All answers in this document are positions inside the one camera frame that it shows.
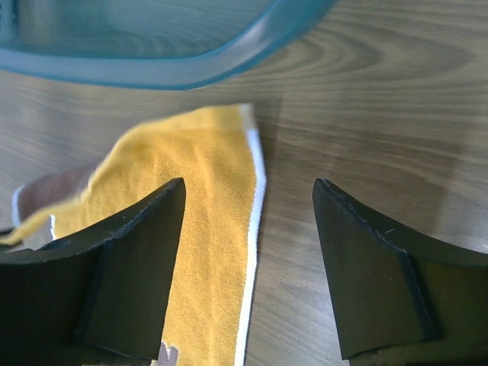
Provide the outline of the yellow brown bear towel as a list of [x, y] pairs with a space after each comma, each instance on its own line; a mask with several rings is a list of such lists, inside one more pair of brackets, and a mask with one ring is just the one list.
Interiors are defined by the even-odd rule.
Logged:
[[241, 365], [266, 189], [250, 104], [205, 107], [136, 125], [86, 173], [46, 177], [15, 195], [10, 252], [39, 249], [185, 183], [185, 212], [159, 356], [152, 361], [4, 361], [3, 365]]

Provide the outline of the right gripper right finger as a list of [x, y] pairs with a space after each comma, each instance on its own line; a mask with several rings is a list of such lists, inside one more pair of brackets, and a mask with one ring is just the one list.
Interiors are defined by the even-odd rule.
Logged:
[[318, 178], [313, 208], [344, 359], [487, 357], [487, 256]]

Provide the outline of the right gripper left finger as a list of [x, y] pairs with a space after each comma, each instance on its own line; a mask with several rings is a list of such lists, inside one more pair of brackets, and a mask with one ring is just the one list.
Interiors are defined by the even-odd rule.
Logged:
[[185, 198], [175, 178], [67, 237], [3, 252], [2, 360], [155, 360]]

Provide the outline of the teal plastic tub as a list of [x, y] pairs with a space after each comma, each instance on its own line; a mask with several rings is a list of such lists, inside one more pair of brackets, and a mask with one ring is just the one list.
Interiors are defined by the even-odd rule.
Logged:
[[3, 1], [1, 68], [188, 90], [240, 74], [313, 29], [331, 1]]

